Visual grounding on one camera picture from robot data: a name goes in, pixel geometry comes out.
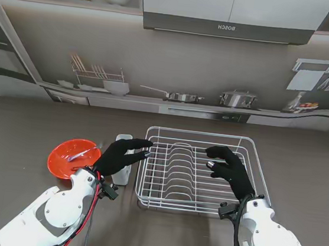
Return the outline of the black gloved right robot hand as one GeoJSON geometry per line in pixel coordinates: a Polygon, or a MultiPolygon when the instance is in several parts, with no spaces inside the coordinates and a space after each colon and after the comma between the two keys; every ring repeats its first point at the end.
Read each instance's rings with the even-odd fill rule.
{"type": "Polygon", "coordinates": [[[206,149],[206,155],[210,159],[220,158],[224,162],[206,163],[210,176],[222,178],[227,181],[238,201],[242,201],[246,196],[254,196],[255,190],[250,182],[247,171],[240,158],[225,146],[212,146],[206,149]]]}

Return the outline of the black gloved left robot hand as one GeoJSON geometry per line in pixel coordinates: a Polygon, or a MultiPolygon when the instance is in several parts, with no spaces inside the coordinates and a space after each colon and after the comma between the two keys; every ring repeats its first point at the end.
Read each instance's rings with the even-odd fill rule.
{"type": "Polygon", "coordinates": [[[149,155],[147,150],[126,154],[129,150],[144,149],[153,146],[151,141],[146,139],[120,139],[113,142],[108,149],[92,166],[92,171],[102,176],[111,176],[122,170],[125,166],[146,159],[149,155]]]}

